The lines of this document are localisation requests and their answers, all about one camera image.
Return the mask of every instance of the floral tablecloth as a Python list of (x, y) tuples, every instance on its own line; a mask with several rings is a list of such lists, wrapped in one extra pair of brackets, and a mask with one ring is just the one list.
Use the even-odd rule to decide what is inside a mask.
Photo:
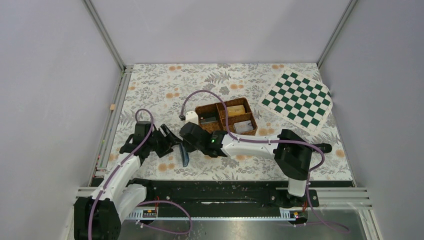
[[(352, 180), (345, 150), (337, 130), (336, 121), (329, 115), (319, 135), (311, 136), (304, 130), (272, 114), (257, 105), (268, 87), (275, 83), (285, 68), (292, 68), (321, 81), (315, 63), (296, 64), (136, 64), (126, 92), (119, 123), (109, 156), (108, 172), (115, 165), (119, 149), (128, 135), (134, 132), (134, 114), (139, 108), (149, 109), (155, 125), (166, 124), (176, 135), (184, 125), (179, 112), (184, 99), (200, 89), (210, 90), (224, 101), (247, 98), (258, 125), (256, 135), (277, 134), (281, 129), (293, 130), (310, 143), (330, 143), (333, 151), (326, 154), (325, 163), (311, 173), (312, 180)], [(194, 95), (186, 105), (186, 111), (196, 106), (218, 102), (207, 93)], [(190, 163), (183, 167), (180, 151), (158, 158), (153, 152), (144, 161), (134, 177), (151, 180), (286, 180), (273, 159), (237, 155), (211, 158), (201, 152), (189, 153)], [(320, 161), (312, 154), (311, 166)]]

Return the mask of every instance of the aluminum frame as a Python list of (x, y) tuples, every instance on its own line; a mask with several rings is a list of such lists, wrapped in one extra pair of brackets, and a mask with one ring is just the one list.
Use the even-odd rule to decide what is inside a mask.
[[(96, 187), (80, 187), (76, 194), (76, 198), (78, 197), (88, 197), (91, 193), (96, 189)], [(276, 189), (287, 189), (285, 187), (277, 187)], [(356, 210), (361, 219), (361, 223), (363, 229), (365, 231), (366, 238), (368, 240), (382, 240), (382, 235), (380, 229), (377, 225), (376, 218), (374, 215), (373, 206), (371, 204), (367, 189), (365, 187), (315, 187), (311, 188), (312, 190), (316, 190), (320, 207), (315, 207), (316, 210)], [(186, 220), (185, 218), (176, 218), (169, 219), (170, 221), (178, 221), (178, 220)], [(252, 219), (246, 218), (237, 218), (235, 220), (242, 221), (251, 221)], [(275, 220), (274, 218), (261, 218), (261, 220)], [(74, 218), (73, 216), (68, 219), (68, 223), (66, 225), (66, 235), (65, 240), (73, 240), (74, 239)]]
[(316, 65), (318, 66), (318, 69), (321, 68), (324, 61), (327, 58), (327, 55), (329, 54), (329, 51), (333, 47), (334, 42), (336, 41), (337, 37), (339, 36), (340, 32), (342, 31), (343, 27), (345, 26), (345, 23), (348, 21), (349, 16), (351, 15), (352, 11), (354, 10), (356, 4), (359, 0), (350, 0), (349, 4), (347, 5), (346, 9), (343, 12), (343, 15), (341, 16), (340, 20), (337, 23), (337, 26), (335, 27), (334, 31), (331, 34), (330, 39), (327, 42), (327, 45), (325, 45), (324, 51), (321, 53), (321, 56), (318, 59), (318, 62)]
[(88, 13), (91, 16), (91, 19), (93, 20), (95, 26), (97, 27), (97, 30), (99, 31), (101, 37), (104, 40), (104, 43), (106, 44), (107, 48), (110, 51), (110, 54), (112, 54), (113, 59), (115, 60), (116, 64), (120, 68), (121, 71), (124, 71), (126, 68), (126, 65), (124, 61), (122, 60), (117, 48), (115, 47), (111, 36), (109, 35), (108, 31), (106, 30), (105, 25), (103, 24), (102, 20), (100, 19), (100, 16), (94, 7), (94, 4), (91, 0), (82, 0), (85, 7), (87, 8)]
[(110, 110), (106, 117), (106, 122), (101, 134), (99, 146), (96, 151), (93, 166), (90, 171), (88, 180), (88, 186), (92, 183), (93, 176), (96, 175), (97, 170), (104, 169), (108, 163), (108, 156), (111, 152), (112, 143), (115, 137), (115, 131), (118, 127), (119, 116), (121, 114), (122, 107), (124, 105), (125, 95), (127, 93), (128, 84), (130, 83), (131, 73), (133, 71), (133, 65), (127, 66), (125, 71), (122, 72), (118, 82), (116, 83), (116, 89), (113, 94), (112, 103), (115, 104), (115, 109)]

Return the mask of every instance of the metal floor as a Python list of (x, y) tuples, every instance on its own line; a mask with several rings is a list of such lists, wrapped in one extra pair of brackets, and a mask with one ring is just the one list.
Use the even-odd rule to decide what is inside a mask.
[[(363, 223), (355, 210), (325, 210), (322, 216), (327, 221), (333, 221), (348, 226), (350, 234), (338, 233), (325, 225), (305, 227), (286, 227), (285, 221), (193, 221), (193, 230), (189, 235), (174, 235), (149, 228), (140, 228), (134, 221), (122, 224), (119, 240), (362, 240), (367, 239)], [(314, 222), (312, 212), (309, 212), (308, 222)], [(173, 231), (185, 231), (188, 221), (157, 220), (152, 226)]]

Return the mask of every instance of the table surface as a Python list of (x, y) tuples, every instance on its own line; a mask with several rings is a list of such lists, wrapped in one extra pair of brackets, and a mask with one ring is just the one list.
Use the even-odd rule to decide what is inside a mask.
[[(157, 127), (166, 124), (178, 135), (184, 125), (179, 119), (181, 105), (189, 94), (204, 89), (216, 93), (224, 101), (247, 98), (258, 126), (256, 135), (274, 135), (281, 129), (290, 129), (310, 143), (331, 144), (333, 151), (326, 154), (325, 163), (311, 173), (311, 180), (351, 181), (353, 177), (332, 113), (321, 132), (318, 135), (310, 135), (257, 105), (264, 91), (274, 84), (280, 73), (287, 68), (321, 81), (315, 63), (134, 65), (108, 164), (105, 169), (99, 171), (107, 173), (115, 165), (120, 147), (128, 136), (134, 133), (134, 115), (138, 109), (150, 110)], [(193, 111), (196, 106), (216, 102), (218, 100), (214, 96), (198, 93), (188, 101), (185, 110)], [(148, 116), (143, 114), (142, 119), (148, 120)], [(273, 159), (245, 155), (211, 158), (198, 151), (189, 153), (189, 157), (188, 166), (183, 167), (178, 147), (162, 158), (151, 153), (133, 177), (151, 180), (220, 181), (288, 179)], [(311, 167), (320, 160), (319, 154), (313, 153)]]

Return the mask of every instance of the metal rod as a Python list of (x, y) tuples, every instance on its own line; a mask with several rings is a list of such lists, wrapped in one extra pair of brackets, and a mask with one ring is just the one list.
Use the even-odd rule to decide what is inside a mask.
[(350, 0), (349, 4), (347, 5), (346, 9), (343, 12), (343, 15), (341, 16), (340, 20), (338, 21), (337, 26), (335, 27), (334, 31), (331, 34), (330, 39), (327, 42), (327, 45), (324, 48), (324, 51), (321, 53), (321, 56), (318, 59), (318, 62), (316, 65), (320, 69), (323, 65), (324, 61), (326, 60), (326, 57), (330, 51), (330, 49), (333, 47), (334, 42), (336, 41), (337, 37), (339, 36), (340, 32), (342, 31), (343, 26), (345, 25), (346, 21), (348, 20), (349, 16), (351, 15), (352, 11), (354, 10), (356, 4), (358, 3), (358, 0)]
[[(121, 83), (122, 83), (122, 81), (123, 81), (123, 78), (124, 78), (125, 76), (123, 76), (123, 75), (121, 75), (120, 77), (119, 77), (119, 81), (118, 81), (118, 83), (116, 84), (116, 87), (115, 87), (115, 91), (114, 91), (114, 93), (113, 93), (113, 98), (112, 98), (112, 104), (114, 104), (115, 102), (116, 102), (116, 100), (117, 100), (117, 96), (118, 96), (118, 92), (120, 91), (120, 86), (121, 86)], [(90, 176), (89, 176), (89, 180), (88, 180), (88, 186), (90, 186), (90, 184), (91, 184), (91, 182), (92, 182), (92, 178), (93, 178), (93, 175), (95, 175), (96, 174), (96, 167), (99, 167), (99, 165), (100, 165), (100, 161), (102, 160), (101, 158), (100, 158), (100, 156), (102, 155), (102, 152), (103, 152), (103, 148), (104, 148), (104, 143), (103, 143), (103, 140), (107, 137), (107, 135), (108, 135), (108, 132), (107, 132), (107, 130), (108, 130), (108, 126), (111, 124), (111, 120), (112, 120), (112, 115), (113, 115), (113, 112), (114, 111), (109, 111), (109, 113), (108, 113), (108, 115), (107, 115), (107, 118), (106, 118), (106, 121), (105, 121), (105, 123), (104, 123), (104, 128), (103, 128), (103, 132), (102, 132), (102, 134), (101, 134), (101, 139), (100, 139), (100, 143), (99, 143), (99, 145), (98, 145), (98, 148), (97, 148), (97, 151), (96, 151), (96, 155), (94, 156), (94, 162), (93, 162), (93, 165), (92, 165), (92, 167), (91, 167), (91, 171), (90, 171)]]
[(118, 53), (117, 48), (115, 47), (114, 43), (112, 42), (111, 36), (109, 35), (108, 31), (105, 28), (105, 25), (103, 24), (102, 20), (100, 19), (99, 14), (97, 13), (96, 8), (93, 5), (93, 2), (91, 0), (82, 0), (85, 7), (88, 10), (88, 13), (90, 14), (94, 24), (96, 25), (101, 37), (104, 40), (104, 43), (106, 44), (107, 48), (109, 49), (110, 53), (112, 54), (113, 59), (115, 60), (116, 64), (120, 68), (121, 71), (125, 70), (125, 63), (122, 60), (121, 56)]
[[(88, 197), (96, 187), (80, 187), (76, 197)], [(277, 190), (286, 190), (286, 187), (278, 187)], [(371, 210), (372, 204), (364, 187), (315, 187), (322, 210)]]
[(112, 144), (115, 138), (115, 132), (118, 127), (118, 121), (121, 116), (122, 107), (124, 105), (125, 95), (127, 93), (128, 84), (130, 83), (131, 73), (125, 71), (123, 81), (119, 85), (119, 90), (116, 96), (115, 101), (115, 110), (112, 111), (112, 115), (109, 121), (108, 126), (106, 127), (106, 136), (102, 139), (102, 151), (100, 152), (100, 158), (97, 164), (99, 168), (105, 168), (109, 159), (109, 154), (111, 153)]

